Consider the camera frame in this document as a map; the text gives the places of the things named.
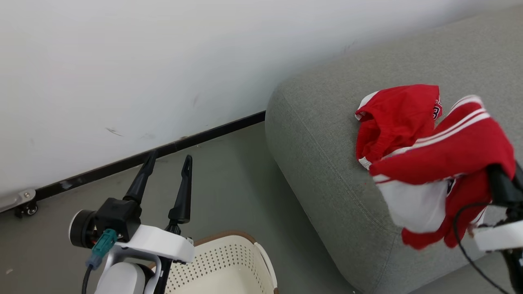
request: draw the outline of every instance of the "gray floor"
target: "gray floor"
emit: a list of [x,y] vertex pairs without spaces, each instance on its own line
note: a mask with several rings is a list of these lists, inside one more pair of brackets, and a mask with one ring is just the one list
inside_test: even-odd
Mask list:
[[[263,123],[159,159],[142,202],[142,223],[167,224],[186,154],[194,158],[194,175],[191,222],[182,226],[183,235],[200,239],[224,230],[251,234],[267,250],[283,294],[355,291],[337,271],[268,153]],[[79,293],[90,251],[69,243],[71,217],[80,209],[97,209],[107,197],[122,197],[136,172],[133,168],[41,201],[30,218],[0,214],[0,292]],[[508,285],[499,256],[480,261],[480,266],[487,264],[485,272]],[[90,293],[100,273],[92,274]],[[443,292],[497,291],[471,267],[415,291]]]

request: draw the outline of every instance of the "baseboard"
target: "baseboard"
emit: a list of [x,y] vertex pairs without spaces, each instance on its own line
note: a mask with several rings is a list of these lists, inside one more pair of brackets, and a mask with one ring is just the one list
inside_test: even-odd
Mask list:
[[[209,141],[239,129],[252,126],[262,121],[265,121],[265,111],[156,148],[158,150],[158,157],[175,153],[185,148],[201,144],[205,141]],[[141,165],[147,157],[148,153],[149,151],[146,151],[124,160],[117,161],[95,170],[62,180],[49,186],[39,188],[36,190],[35,200],[39,201],[46,199],[56,194],[77,188],[81,185],[85,185],[115,173],[125,171],[126,169]]]

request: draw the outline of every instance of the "sofa cushion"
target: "sofa cushion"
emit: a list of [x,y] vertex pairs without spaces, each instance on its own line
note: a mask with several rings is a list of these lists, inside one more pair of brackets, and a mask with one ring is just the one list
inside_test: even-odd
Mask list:
[[[522,15],[519,6],[351,53],[275,90],[266,113],[269,148],[353,286],[406,293],[466,264],[459,250],[441,243],[421,252],[402,244],[400,228],[355,158],[361,99],[394,86],[435,84],[446,113],[459,98],[477,94],[523,162]],[[487,220],[501,217],[499,210],[487,213]]]

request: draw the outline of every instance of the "plastic basket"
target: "plastic basket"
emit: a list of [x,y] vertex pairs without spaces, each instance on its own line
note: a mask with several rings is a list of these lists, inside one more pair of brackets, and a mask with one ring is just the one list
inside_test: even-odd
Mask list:
[[269,256],[248,234],[227,231],[195,246],[192,263],[171,266],[166,294],[278,293]]

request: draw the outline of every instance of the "cable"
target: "cable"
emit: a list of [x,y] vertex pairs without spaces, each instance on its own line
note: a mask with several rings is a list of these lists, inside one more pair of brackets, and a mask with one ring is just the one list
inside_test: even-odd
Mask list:
[[469,261],[470,265],[478,272],[478,274],[480,274],[492,286],[497,288],[501,293],[508,294],[507,291],[505,291],[500,285],[496,284],[494,281],[489,279],[489,277],[487,277],[483,273],[483,271],[481,271],[480,268],[478,266],[476,266],[476,263],[474,263],[474,261],[472,261],[472,259],[466,253],[465,248],[463,247],[463,245],[461,245],[461,238],[459,238],[459,234],[458,234],[458,218],[459,218],[460,214],[462,212],[464,212],[465,210],[467,210],[469,208],[472,208],[472,207],[477,207],[477,206],[500,206],[500,207],[505,207],[505,206],[502,206],[502,205],[495,205],[495,204],[492,204],[492,203],[472,203],[472,204],[463,206],[460,210],[458,210],[458,213],[456,213],[456,216],[454,217],[454,222],[452,223],[452,226],[454,228],[454,236],[456,237],[456,240],[458,241],[458,245],[459,245],[459,248],[461,249],[461,252],[465,256],[465,258]]
[[84,282],[82,283],[82,294],[87,292],[87,283],[89,282],[89,275],[91,275],[92,265],[89,265],[85,270]]

